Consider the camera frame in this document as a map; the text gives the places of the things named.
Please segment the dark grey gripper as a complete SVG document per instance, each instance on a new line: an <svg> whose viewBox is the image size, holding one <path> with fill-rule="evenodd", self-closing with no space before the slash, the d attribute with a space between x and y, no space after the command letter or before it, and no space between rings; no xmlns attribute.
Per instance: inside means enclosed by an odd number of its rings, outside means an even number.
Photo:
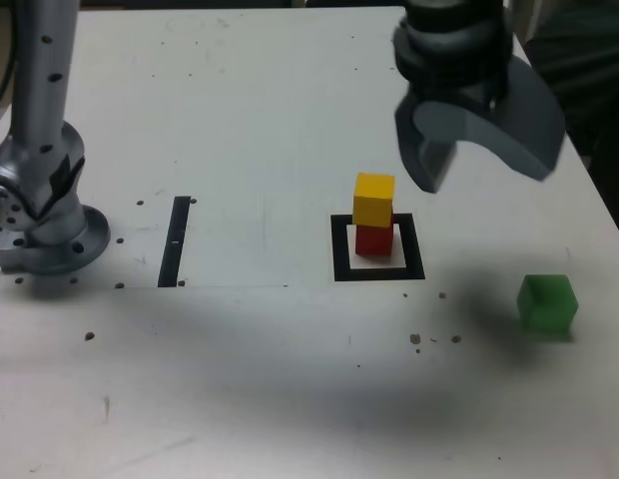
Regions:
<svg viewBox="0 0 619 479"><path fill-rule="evenodd" d="M422 191L439 191L464 132L467 141L530 179L542 182L555 170L565 119L541 77L511 58L506 94L499 99L499 81L409 84L394 112L396 136L402 164Z"/></svg>

